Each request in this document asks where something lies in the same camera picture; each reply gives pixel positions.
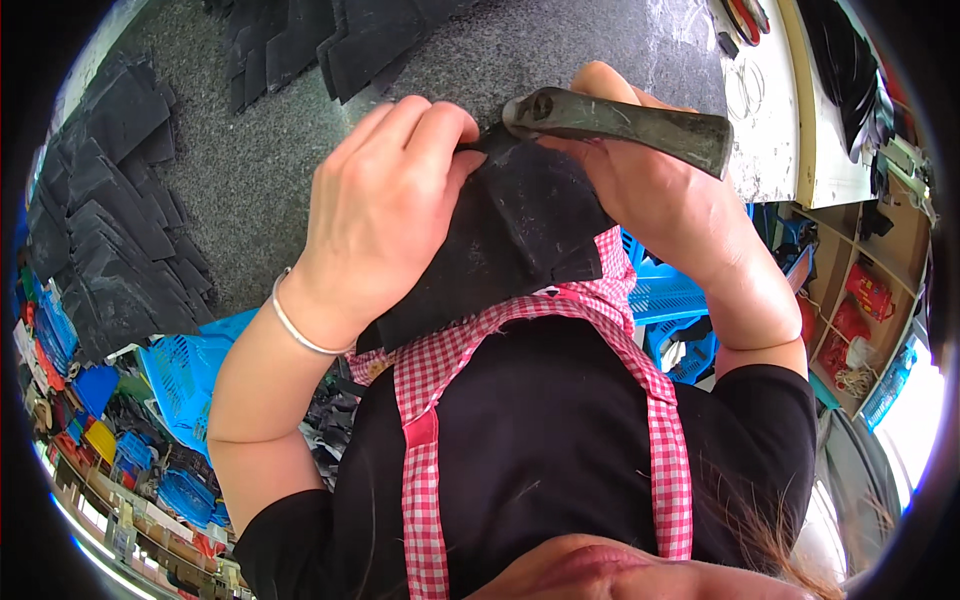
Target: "left hand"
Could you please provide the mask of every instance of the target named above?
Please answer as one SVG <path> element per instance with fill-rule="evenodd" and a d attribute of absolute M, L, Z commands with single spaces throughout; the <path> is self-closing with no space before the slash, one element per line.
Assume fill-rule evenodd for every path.
<path fill-rule="evenodd" d="M 453 150 L 478 137 L 462 108 L 408 96 L 375 108 L 317 167 L 306 248 L 279 291 L 308 340 L 344 348 L 410 292 L 485 158 Z"/>

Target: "gray granite countertop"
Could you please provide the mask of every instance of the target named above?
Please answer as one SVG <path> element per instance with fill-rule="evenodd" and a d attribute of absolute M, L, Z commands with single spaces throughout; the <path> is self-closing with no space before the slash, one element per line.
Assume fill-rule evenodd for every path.
<path fill-rule="evenodd" d="M 211 265 L 218 318 L 259 306 L 296 261 L 314 168 L 383 99 L 367 88 L 341 107 L 313 68 L 231 114 L 225 28 L 200 0 L 154 0 L 118 42 L 151 48 L 178 96 L 177 160 L 160 176 L 182 196 Z M 483 128 L 506 100 L 567 86 L 579 66 L 603 60 L 666 103 L 726 114 L 710 35 L 704 0 L 482 0 L 434 32 L 388 94 L 456 102 Z"/>

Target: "wrist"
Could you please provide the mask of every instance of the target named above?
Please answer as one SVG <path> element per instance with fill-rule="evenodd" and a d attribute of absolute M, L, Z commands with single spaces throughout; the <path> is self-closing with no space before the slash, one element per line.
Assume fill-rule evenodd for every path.
<path fill-rule="evenodd" d="M 369 323 L 362 323 L 337 302 L 329 290 L 319 289 L 298 262 L 280 282 L 277 299 L 287 319 L 312 344 L 321 348 L 348 348 Z"/>

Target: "pink gingham apron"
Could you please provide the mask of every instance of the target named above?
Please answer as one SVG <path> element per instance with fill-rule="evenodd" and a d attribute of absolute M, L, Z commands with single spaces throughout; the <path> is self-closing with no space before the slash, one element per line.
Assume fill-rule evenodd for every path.
<path fill-rule="evenodd" d="M 449 596 L 438 494 L 437 401 L 484 338 L 513 319 L 546 315 L 586 319 L 646 390 L 657 548 L 667 559 L 690 558 L 690 471 L 673 383 L 634 343 L 634 318 L 627 294 L 636 283 L 636 273 L 623 251 L 620 227 L 601 233 L 594 242 L 600 251 L 602 279 L 562 284 L 553 297 L 534 295 L 501 302 L 389 356 L 381 349 L 349 357 L 353 376 L 363 385 L 370 385 L 389 365 L 396 365 L 396 403 L 407 443 L 401 502 L 407 585 L 412 599 L 444 600 Z"/>

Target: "black shirt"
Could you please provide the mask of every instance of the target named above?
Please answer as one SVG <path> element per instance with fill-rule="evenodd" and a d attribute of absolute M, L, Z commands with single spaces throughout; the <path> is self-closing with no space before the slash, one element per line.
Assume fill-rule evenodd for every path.
<path fill-rule="evenodd" d="M 642 388 L 587 321 L 517 320 L 502 331 L 437 406 L 452 598 L 564 534 L 657 553 Z M 800 531 L 813 485 L 812 389 L 771 365 L 728 372 L 712 393 L 676 389 L 694 488 L 692 558 L 763 570 L 763 557 L 728 523 L 782 518 L 791 543 Z M 407 597 L 404 448 L 387 370 L 357 409 L 336 493 L 282 498 L 237 542 L 257 598 Z"/>

